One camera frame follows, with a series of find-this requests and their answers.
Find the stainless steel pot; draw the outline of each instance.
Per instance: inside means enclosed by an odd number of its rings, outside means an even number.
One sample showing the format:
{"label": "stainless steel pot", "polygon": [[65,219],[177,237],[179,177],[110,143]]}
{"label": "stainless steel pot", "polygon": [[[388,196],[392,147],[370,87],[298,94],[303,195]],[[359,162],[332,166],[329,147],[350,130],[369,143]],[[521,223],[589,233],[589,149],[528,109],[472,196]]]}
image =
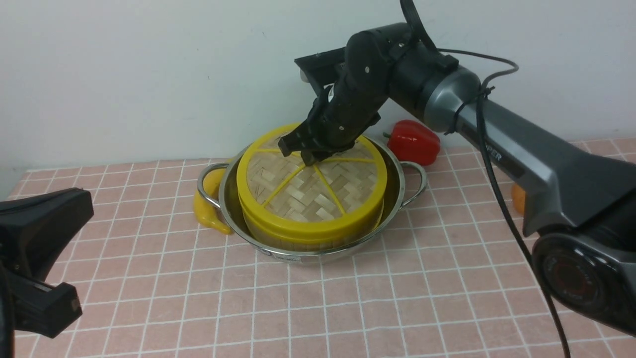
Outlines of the stainless steel pot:
{"label": "stainless steel pot", "polygon": [[[240,205],[236,181],[237,167],[239,166],[239,162],[247,148],[243,149],[243,151],[241,151],[241,153],[239,153],[238,156],[236,156],[230,163],[216,163],[205,168],[199,176],[197,191],[211,205],[214,205],[216,208],[221,210],[223,219],[235,233],[252,244],[263,254],[280,261],[298,264],[322,264],[328,261],[333,261],[343,256],[353,254],[365,244],[377,238],[378,233],[387,226],[391,219],[396,216],[398,211],[402,210],[406,205],[415,200],[428,186],[426,171],[421,165],[414,162],[400,162],[383,143],[371,138],[367,139],[369,139],[378,148],[387,166],[388,179],[387,190],[384,194],[384,212],[382,213],[380,223],[375,230],[342,247],[313,252],[287,251],[264,245],[250,235],[247,225],[245,224],[245,219],[243,218],[243,209]],[[408,199],[404,199],[405,177],[403,167],[411,167],[420,175],[420,186],[415,194]],[[219,187],[219,199],[216,200],[205,192],[204,179],[209,173],[219,169],[225,169],[225,173],[221,181],[221,186]]]}

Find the robotic arm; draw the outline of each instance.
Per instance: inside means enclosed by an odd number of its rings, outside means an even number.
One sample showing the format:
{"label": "robotic arm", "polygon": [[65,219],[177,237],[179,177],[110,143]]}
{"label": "robotic arm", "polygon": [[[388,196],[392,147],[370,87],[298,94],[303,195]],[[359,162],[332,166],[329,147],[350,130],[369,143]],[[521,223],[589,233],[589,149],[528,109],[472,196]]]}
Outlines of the robotic arm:
{"label": "robotic arm", "polygon": [[[311,165],[353,147],[389,98],[436,132],[479,145],[480,79],[399,23],[297,59],[317,98],[284,155]],[[527,193],[523,233],[539,283],[566,307],[636,336],[636,165],[588,154],[492,102],[483,103],[491,161]]]}

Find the metal pot rim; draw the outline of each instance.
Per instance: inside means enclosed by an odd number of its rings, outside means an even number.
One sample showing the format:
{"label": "metal pot rim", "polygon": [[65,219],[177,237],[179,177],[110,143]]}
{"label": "metal pot rim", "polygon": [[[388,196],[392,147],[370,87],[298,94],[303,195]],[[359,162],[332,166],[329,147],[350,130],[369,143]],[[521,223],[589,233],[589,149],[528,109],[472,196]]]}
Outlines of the metal pot rim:
{"label": "metal pot rim", "polygon": [[[382,142],[378,140],[374,140],[373,138],[367,138],[367,139],[369,139],[374,145],[378,147],[379,150],[383,152],[383,154],[387,155],[391,159],[393,165],[397,169],[399,191],[397,194],[396,203],[391,208],[391,212],[384,218],[384,220],[372,232],[368,233],[362,238],[359,238],[358,240],[353,241],[352,243],[349,243],[341,247],[330,248],[330,249],[321,250],[321,251],[308,251],[308,252],[288,251],[288,250],[283,250],[280,248],[270,247],[254,239],[250,234],[246,233],[234,222],[234,220],[232,219],[232,216],[230,215],[230,212],[227,209],[227,205],[225,205],[226,203],[225,188],[226,188],[228,179],[230,178],[230,173],[232,173],[234,167],[237,166],[241,158],[243,158],[243,154],[245,153],[247,148],[249,148],[249,146],[245,147],[236,157],[234,157],[234,159],[231,162],[212,164],[208,166],[205,170],[203,170],[197,182],[197,191],[205,200],[210,202],[210,204],[214,205],[216,208],[221,210],[221,213],[223,214],[223,219],[236,234],[238,234],[241,238],[245,239],[247,242],[255,246],[258,250],[260,250],[266,255],[269,255],[269,256],[273,255],[279,259],[287,258],[288,260],[286,261],[302,261],[303,258],[308,259],[310,257],[325,257],[325,256],[341,254],[342,252],[350,250],[353,247],[357,247],[366,243],[367,241],[372,239],[374,236],[376,236],[378,233],[380,233],[388,225],[388,223],[396,216],[398,211],[403,209],[406,205],[411,203],[413,200],[415,200],[426,189],[428,184],[427,175],[422,166],[414,162],[400,162],[398,158],[396,158],[396,156]],[[404,200],[405,176],[404,176],[404,171],[402,169],[403,166],[409,166],[411,168],[416,169],[419,175],[421,176],[420,187],[418,188],[416,193],[412,197],[408,198],[407,200]],[[219,186],[219,200],[216,201],[214,198],[211,198],[210,196],[208,196],[207,193],[204,191],[203,179],[211,171],[216,169],[223,169],[223,168],[225,168],[225,173],[223,174],[221,185]]]}

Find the orange fruit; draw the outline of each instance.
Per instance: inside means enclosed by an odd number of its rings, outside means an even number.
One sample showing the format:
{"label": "orange fruit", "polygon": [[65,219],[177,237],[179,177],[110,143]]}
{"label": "orange fruit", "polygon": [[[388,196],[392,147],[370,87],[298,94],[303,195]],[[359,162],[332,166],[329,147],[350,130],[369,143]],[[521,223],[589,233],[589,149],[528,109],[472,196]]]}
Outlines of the orange fruit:
{"label": "orange fruit", "polygon": [[523,189],[521,189],[521,187],[516,183],[513,184],[512,197],[515,210],[519,214],[523,215],[523,209],[525,208],[525,191],[523,191]]}

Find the black clamp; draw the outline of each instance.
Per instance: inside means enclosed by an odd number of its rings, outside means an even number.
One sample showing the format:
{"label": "black clamp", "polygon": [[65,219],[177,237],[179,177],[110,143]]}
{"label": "black clamp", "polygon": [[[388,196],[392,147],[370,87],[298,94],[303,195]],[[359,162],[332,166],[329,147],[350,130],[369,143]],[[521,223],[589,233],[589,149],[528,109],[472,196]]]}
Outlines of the black clamp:
{"label": "black clamp", "polygon": [[495,87],[487,87],[485,89],[481,89],[479,92],[477,92],[477,94],[471,98],[470,100],[462,103],[461,106],[459,106],[459,108],[457,108],[457,111],[455,111],[455,114],[453,115],[453,123],[451,124],[451,126],[448,128],[448,130],[444,133],[445,136],[448,136],[449,134],[453,134],[456,129],[457,129],[457,120],[459,119],[459,113],[464,109],[464,107],[466,107],[467,105],[471,104],[473,101],[477,100],[480,96],[483,96],[484,99],[488,99],[488,96],[490,95],[490,93],[495,89]]}

